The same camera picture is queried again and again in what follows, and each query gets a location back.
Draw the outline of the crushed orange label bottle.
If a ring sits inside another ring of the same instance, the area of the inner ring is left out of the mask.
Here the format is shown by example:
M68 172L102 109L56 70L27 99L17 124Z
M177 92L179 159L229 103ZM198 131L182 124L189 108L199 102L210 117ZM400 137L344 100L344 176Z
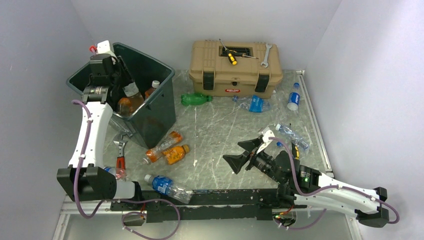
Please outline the crushed orange label bottle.
M145 91L145 99L147 99L159 86L161 82L158 80L153 80L151 82L151 86L148 90Z

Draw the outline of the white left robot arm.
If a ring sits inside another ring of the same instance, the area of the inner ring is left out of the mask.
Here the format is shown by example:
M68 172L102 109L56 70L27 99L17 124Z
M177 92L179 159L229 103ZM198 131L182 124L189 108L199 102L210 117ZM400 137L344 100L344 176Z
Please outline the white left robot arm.
M144 203L140 184L119 181L104 169L106 131L118 102L124 96L123 63L115 56L98 53L88 63L91 72L81 99L73 104L82 107L82 122L74 153L56 178L66 194L76 203L82 201L124 200L131 210Z

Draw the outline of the large orange label bottle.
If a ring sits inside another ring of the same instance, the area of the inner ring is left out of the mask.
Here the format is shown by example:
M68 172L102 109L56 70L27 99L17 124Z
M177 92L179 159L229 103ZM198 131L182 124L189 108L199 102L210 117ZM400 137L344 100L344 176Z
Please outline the large orange label bottle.
M118 101L116 112L123 116L128 117L134 113L133 105L129 98L123 97Z

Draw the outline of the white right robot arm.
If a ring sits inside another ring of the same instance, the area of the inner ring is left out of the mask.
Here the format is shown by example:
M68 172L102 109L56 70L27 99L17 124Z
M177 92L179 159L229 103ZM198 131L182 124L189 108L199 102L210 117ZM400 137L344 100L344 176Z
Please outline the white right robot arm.
M243 153L223 155L235 174L256 168L277 183L275 196L270 201L264 201L263 205L271 208L308 206L338 211L373 228L392 224L385 188L355 187L302 165L295 145L287 146L281 142L284 149L273 157L265 149L274 140L275 137L260 135L238 142Z

